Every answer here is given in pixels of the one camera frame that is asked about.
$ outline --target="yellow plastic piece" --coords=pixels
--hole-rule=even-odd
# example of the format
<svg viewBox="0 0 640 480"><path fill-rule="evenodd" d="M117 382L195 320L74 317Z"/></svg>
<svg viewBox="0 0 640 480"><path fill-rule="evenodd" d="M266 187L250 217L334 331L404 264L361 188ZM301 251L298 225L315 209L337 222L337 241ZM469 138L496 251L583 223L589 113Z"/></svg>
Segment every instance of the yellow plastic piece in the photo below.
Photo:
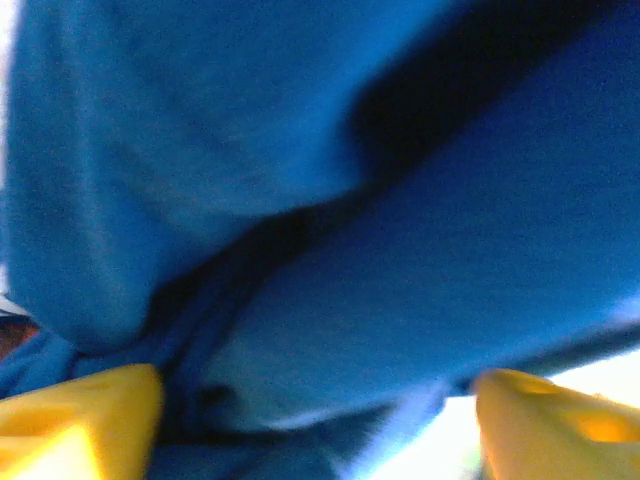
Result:
<svg viewBox="0 0 640 480"><path fill-rule="evenodd" d="M488 478L640 479L640 410L511 370L475 391Z"/></svg>
<svg viewBox="0 0 640 480"><path fill-rule="evenodd" d="M0 401L0 480L141 480L161 410L151 365Z"/></svg>

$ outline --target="blue cloth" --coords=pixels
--hole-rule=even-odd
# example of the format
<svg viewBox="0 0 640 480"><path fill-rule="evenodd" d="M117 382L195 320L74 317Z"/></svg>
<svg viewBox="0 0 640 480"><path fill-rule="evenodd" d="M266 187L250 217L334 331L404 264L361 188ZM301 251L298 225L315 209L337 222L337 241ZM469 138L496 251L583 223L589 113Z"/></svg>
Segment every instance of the blue cloth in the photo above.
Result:
<svg viewBox="0 0 640 480"><path fill-rule="evenodd" d="M640 8L397 167L352 108L463 5L27 1L5 232L43 332L0 394L150 362L149 478L331 478L420 392L602 324L640 285Z"/></svg>

